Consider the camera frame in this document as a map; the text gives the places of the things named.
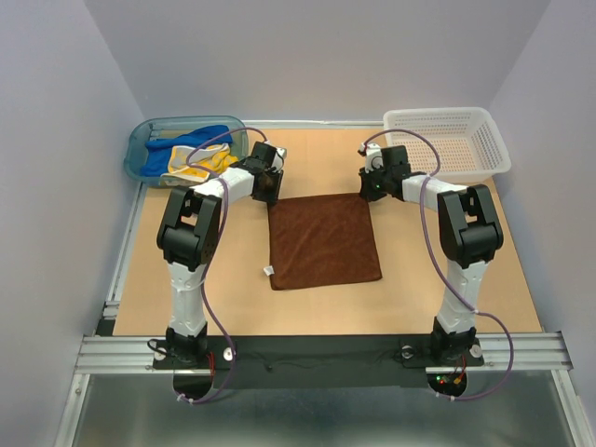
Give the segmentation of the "yellow white towel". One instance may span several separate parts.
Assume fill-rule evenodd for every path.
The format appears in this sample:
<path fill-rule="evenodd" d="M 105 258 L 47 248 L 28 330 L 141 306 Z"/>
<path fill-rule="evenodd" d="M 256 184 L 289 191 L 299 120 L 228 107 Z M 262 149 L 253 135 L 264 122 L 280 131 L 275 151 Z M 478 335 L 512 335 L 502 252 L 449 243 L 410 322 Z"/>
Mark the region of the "yellow white towel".
<path fill-rule="evenodd" d="M 171 149 L 167 159 L 166 171 L 162 177 L 170 177 L 191 183 L 203 183 L 211 174 L 222 174 L 231 165 L 238 162 L 238 158 L 231 153 L 228 143 L 214 144 L 199 149 L 190 157 L 194 148 L 187 145 L 176 145 Z"/>

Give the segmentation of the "brown towel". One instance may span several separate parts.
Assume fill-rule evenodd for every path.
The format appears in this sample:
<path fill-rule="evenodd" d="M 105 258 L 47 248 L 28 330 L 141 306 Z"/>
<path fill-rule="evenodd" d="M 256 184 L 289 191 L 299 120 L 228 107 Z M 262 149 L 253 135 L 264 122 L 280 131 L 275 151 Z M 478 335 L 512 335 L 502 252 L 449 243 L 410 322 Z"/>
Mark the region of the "brown towel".
<path fill-rule="evenodd" d="M 267 211 L 274 291 L 383 277 L 370 207 L 359 194 L 286 198 Z"/>

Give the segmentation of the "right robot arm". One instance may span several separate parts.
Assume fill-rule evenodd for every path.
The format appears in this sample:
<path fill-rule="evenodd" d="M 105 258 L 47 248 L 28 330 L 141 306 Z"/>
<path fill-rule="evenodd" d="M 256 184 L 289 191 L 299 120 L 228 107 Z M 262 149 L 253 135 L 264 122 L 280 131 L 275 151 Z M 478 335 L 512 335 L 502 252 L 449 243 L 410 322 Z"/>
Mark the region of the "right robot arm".
<path fill-rule="evenodd" d="M 444 284 L 444 294 L 428 341 L 429 355 L 449 363 L 475 344 L 478 296 L 483 276 L 504 234 L 489 188 L 447 183 L 414 172 L 405 146 L 382 148 L 363 144 L 359 154 L 365 165 L 359 170 L 359 195 L 372 202 L 392 196 L 420 208 L 425 244 L 431 263 Z M 440 247 L 448 261 L 442 273 L 427 230 L 426 211 L 438 215 Z"/>

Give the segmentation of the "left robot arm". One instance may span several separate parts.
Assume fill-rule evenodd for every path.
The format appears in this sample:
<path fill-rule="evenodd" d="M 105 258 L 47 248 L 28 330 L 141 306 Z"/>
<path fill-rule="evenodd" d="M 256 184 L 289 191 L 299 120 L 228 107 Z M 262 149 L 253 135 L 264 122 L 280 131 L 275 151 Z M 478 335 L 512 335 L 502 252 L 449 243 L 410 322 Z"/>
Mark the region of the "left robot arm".
<path fill-rule="evenodd" d="M 207 356 L 205 280 L 229 206 L 251 197 L 278 200 L 287 150 L 256 142 L 249 156 L 197 186 L 171 190 L 156 243 L 169 270 L 172 296 L 166 341 L 156 351 L 196 367 Z"/>

